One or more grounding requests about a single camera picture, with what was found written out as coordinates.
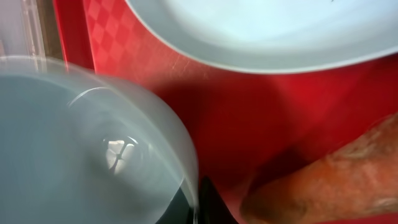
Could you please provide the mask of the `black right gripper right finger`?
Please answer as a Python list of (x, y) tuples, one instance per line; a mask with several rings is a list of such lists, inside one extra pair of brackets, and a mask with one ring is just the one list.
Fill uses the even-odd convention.
[(200, 181), (199, 224), (238, 224), (209, 177)]

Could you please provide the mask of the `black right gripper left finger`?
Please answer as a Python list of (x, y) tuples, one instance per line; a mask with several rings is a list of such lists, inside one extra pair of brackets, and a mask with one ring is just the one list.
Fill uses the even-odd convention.
[(195, 206), (189, 193), (180, 187), (156, 224), (194, 224)]

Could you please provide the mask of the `light blue bowl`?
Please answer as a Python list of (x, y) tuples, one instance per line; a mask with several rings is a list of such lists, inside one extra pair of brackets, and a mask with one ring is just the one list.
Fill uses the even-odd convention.
[(198, 221), (198, 163), (175, 112), (134, 83), (46, 58), (1, 69), (1, 222), (146, 223), (182, 187)]

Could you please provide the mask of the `orange carrot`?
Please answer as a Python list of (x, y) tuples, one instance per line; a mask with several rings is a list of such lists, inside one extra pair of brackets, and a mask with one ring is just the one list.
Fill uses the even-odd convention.
[(248, 223), (317, 223), (397, 211), (397, 115), (332, 154), (259, 187)]

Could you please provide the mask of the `large light blue plate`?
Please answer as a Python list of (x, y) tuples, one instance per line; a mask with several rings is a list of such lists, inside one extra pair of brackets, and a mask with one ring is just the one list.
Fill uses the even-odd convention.
[(397, 52), (397, 0), (127, 0), (164, 44), (245, 73), (301, 73)]

